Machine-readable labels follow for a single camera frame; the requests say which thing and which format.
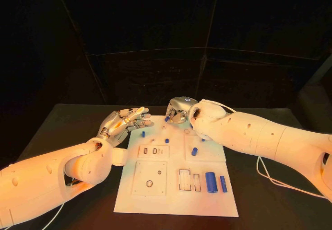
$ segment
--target table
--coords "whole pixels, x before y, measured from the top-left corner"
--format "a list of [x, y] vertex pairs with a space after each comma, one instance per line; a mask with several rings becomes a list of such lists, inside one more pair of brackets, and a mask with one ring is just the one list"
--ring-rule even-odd
[[[151, 115], [163, 115], [166, 106], [147, 106]], [[57, 104], [18, 157], [18, 161], [86, 142], [95, 135], [106, 115], [129, 106]], [[300, 124], [288, 109], [235, 109], [291, 127]], [[128, 138], [118, 146], [125, 148]], [[291, 189], [275, 186], [255, 172], [256, 157], [225, 148], [238, 218], [114, 213], [122, 167], [112, 166], [105, 181], [63, 205], [47, 230], [92, 229], [246, 229], [323, 230], [332, 228], [332, 204]], [[264, 159], [269, 175], [290, 185], [316, 192], [306, 178], [287, 166]], [[57, 208], [10, 230], [41, 229]]]

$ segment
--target large blue cylinder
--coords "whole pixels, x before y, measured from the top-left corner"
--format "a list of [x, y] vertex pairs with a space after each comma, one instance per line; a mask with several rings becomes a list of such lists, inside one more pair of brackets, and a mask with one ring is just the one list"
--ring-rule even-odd
[[205, 173], [206, 178], [206, 187], [207, 187], [207, 193], [216, 193], [218, 187], [216, 187], [216, 176], [213, 172]]

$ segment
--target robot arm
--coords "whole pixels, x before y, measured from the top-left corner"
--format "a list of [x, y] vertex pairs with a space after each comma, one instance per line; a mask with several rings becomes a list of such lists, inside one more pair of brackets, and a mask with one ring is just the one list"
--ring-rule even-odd
[[177, 124], [176, 115], [187, 115], [193, 130], [203, 139], [212, 139], [229, 149], [269, 158], [291, 167], [332, 202], [332, 158], [327, 158], [332, 135], [282, 126], [232, 109], [228, 113], [222, 108], [225, 105], [207, 100], [189, 105], [187, 109], [181, 106], [184, 101], [192, 102], [193, 99], [177, 97], [170, 100], [167, 122], [174, 119]]
[[[111, 165], [122, 166], [115, 146], [129, 131], [153, 126], [147, 108], [112, 112], [86, 143], [26, 159], [0, 171], [0, 228], [40, 216], [103, 181]], [[65, 174], [77, 183], [65, 184]]]

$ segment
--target robotic hand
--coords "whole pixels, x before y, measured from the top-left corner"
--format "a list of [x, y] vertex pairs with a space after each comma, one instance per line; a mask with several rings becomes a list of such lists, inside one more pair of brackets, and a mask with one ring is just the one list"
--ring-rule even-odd
[[[52, 210], [108, 176], [111, 165], [122, 166], [127, 150], [114, 148], [129, 131], [153, 126], [148, 109], [112, 112], [86, 143], [26, 159], [0, 171], [0, 228], [18, 224]], [[65, 184], [65, 174], [75, 178]]]
[[189, 119], [199, 137], [291, 167], [332, 202], [332, 135], [282, 126], [231, 108], [228, 113], [222, 107], [228, 108], [218, 102], [176, 97], [167, 105], [166, 121], [180, 124]]

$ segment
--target white board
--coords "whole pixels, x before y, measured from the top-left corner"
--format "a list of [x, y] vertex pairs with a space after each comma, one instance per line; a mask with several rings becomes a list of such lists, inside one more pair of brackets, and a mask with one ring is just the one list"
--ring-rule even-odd
[[[153, 127], [131, 132], [114, 212], [238, 217], [222, 146], [210, 140], [202, 142], [187, 122], [168, 124], [163, 116], [150, 120]], [[206, 172], [216, 175], [216, 193], [207, 193]], [[226, 193], [219, 176], [225, 177]]]

